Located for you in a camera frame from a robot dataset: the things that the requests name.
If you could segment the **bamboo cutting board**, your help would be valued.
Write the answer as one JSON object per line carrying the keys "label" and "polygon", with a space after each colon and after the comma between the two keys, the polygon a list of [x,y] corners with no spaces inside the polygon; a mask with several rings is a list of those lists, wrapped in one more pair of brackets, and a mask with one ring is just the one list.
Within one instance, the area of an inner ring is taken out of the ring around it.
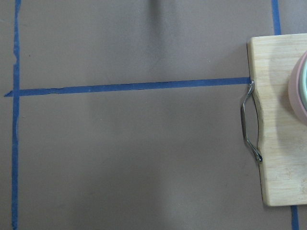
{"label": "bamboo cutting board", "polygon": [[241,123],[245,142],[260,164],[262,199],[268,206],[304,205],[307,202],[307,125],[294,114],[288,82],[298,59],[307,51],[306,34],[253,37],[247,44],[250,84],[259,137],[252,144]]}

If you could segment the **mint bowl on pink bowl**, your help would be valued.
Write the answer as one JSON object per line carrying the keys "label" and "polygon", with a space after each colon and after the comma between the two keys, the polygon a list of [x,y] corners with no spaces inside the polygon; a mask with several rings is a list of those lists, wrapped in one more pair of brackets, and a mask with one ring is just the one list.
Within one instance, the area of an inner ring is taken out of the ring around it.
{"label": "mint bowl on pink bowl", "polygon": [[288,97],[291,108],[304,125],[307,124],[307,52],[298,59],[288,82]]}

